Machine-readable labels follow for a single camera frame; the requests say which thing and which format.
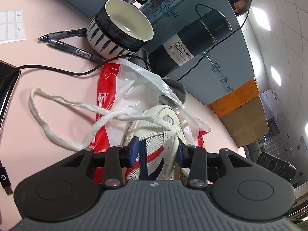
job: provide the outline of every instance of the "plastic bag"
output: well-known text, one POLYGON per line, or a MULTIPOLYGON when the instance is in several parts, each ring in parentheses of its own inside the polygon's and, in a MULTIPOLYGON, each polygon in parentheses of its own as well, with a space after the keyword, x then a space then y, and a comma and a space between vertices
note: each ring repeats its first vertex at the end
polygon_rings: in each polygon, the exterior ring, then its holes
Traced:
MULTIPOLYGON (((97 105, 111 110, 125 110, 129 115, 139 115, 145 110, 159 105, 160 96, 172 99, 179 120, 188 121, 183 129, 186 142, 204 147, 202 135, 211 131, 210 127, 190 114, 170 87, 156 74, 127 60, 118 60, 104 65, 98 81, 97 105)), ((92 140, 94 152, 105 152, 111 146, 121 145, 128 122, 110 120, 92 140)), ((103 168, 97 168, 94 180, 101 182, 103 168)))

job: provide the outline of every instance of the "white shoelace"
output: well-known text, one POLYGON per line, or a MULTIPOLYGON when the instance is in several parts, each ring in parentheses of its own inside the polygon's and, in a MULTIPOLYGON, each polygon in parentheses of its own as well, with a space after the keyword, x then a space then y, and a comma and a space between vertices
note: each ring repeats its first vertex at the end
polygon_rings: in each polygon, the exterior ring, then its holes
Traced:
POLYGON ((88 104, 85 102, 75 102, 75 101, 69 101, 62 96, 59 95, 50 95, 42 91, 40 88, 33 88, 31 90, 30 96, 29 96, 29 107, 30 111, 32 112, 33 116, 37 119, 37 121, 41 124, 41 126, 44 129, 44 132, 46 136, 57 145, 71 149, 74 151, 80 151, 84 148, 88 148, 91 141, 93 140, 94 135, 96 132, 103 127, 110 119, 116 119, 119 121, 138 121, 138 120, 146 120, 148 122, 152 122, 155 124, 158 124, 162 127, 164 127, 166 130, 170 131, 172 130, 172 125, 165 122, 163 119, 160 119, 158 117, 149 116, 149 115, 128 115, 123 110, 117 110, 110 112, 107 109, 100 108, 96 105, 88 104), (35 103, 34 103, 34 95, 39 94, 43 97, 49 98, 55 102, 59 102, 65 105, 75 106, 79 108, 85 108, 89 111, 98 113, 103 115, 99 120, 95 122, 95 124, 91 127, 89 132, 87 133, 86 137, 84 138, 84 142, 79 145, 73 142, 70 142, 68 140, 63 139, 62 137, 58 136, 48 125, 48 123, 41 117, 39 114, 39 111, 37 110, 35 103))

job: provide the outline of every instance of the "smartphone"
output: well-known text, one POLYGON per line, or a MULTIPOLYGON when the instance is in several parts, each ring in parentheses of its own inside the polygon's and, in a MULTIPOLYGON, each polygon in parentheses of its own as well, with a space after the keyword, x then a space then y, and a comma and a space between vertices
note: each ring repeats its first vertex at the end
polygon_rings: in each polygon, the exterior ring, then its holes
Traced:
MULTIPOLYGON (((16 67, 0 60, 0 84, 5 79, 5 77, 12 73, 16 67)), ((0 86, 0 135, 3 129, 3 123, 5 115, 7 113, 7 108, 9 106, 11 96, 14 92, 17 81, 20 77, 20 70, 10 78, 8 82, 0 86)))

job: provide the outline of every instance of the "metal screw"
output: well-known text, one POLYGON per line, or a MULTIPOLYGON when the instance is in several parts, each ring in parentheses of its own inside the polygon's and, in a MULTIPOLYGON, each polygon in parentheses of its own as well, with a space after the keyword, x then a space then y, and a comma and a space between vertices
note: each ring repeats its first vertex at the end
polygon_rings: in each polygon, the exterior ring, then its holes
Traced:
POLYGON ((193 187, 202 187, 205 184, 203 180, 200 179, 193 179, 190 181, 190 185, 193 187))
POLYGON ((110 187, 116 187, 120 185, 120 181, 118 179, 108 179, 105 181, 105 184, 110 187))

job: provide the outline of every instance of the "sticker sheet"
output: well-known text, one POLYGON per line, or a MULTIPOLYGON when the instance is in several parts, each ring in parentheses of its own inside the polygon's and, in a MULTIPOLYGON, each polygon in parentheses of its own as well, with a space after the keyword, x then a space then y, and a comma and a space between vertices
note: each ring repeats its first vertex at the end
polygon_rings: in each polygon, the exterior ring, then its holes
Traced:
POLYGON ((0 43, 26 40, 22 11, 0 12, 0 43))

